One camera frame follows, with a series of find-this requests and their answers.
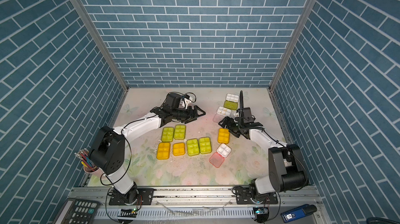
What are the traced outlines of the green pillbox sideways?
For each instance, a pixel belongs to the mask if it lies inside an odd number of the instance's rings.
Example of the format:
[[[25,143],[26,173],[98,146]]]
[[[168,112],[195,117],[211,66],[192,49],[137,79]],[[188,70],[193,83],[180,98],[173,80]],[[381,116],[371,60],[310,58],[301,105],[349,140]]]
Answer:
[[[174,139],[174,127],[165,127],[162,130],[161,141],[172,142]]]

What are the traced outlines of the pink pillbox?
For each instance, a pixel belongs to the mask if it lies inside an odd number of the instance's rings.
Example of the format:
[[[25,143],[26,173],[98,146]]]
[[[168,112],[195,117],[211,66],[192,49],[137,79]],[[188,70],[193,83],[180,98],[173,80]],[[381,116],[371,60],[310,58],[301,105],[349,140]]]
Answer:
[[[212,154],[212,156],[209,159],[209,162],[216,168],[219,168],[225,161],[225,159],[229,156],[231,153],[232,149],[222,143],[220,146],[217,148],[217,151]]]

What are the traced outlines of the small orange pillbox front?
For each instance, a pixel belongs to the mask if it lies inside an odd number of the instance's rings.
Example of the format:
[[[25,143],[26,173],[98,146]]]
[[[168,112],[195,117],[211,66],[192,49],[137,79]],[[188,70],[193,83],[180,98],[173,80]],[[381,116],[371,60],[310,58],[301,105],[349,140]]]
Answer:
[[[172,153],[174,156],[183,156],[185,154],[185,143],[175,143],[173,145]]]

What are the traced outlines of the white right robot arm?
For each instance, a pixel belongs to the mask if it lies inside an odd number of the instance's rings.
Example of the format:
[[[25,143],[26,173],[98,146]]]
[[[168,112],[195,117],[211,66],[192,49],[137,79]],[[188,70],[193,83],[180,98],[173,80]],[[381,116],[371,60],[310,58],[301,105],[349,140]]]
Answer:
[[[268,175],[249,184],[253,202],[264,203],[270,193],[298,191],[309,184],[304,159],[297,145],[278,141],[261,123],[245,117],[224,117],[218,124],[235,137],[243,136],[268,153]]]

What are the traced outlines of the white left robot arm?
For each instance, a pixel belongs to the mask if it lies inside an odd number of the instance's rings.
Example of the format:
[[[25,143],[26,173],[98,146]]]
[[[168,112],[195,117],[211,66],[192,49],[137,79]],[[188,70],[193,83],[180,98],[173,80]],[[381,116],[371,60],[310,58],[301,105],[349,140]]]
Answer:
[[[103,175],[113,186],[116,198],[123,205],[132,205],[139,202],[140,197],[136,183],[127,175],[128,166],[125,162],[125,147],[131,151],[131,142],[140,136],[176,120],[188,124],[197,118],[206,115],[198,106],[186,108],[155,107],[144,117],[134,120],[124,126],[111,128],[104,126],[98,131],[89,159],[103,170]]]

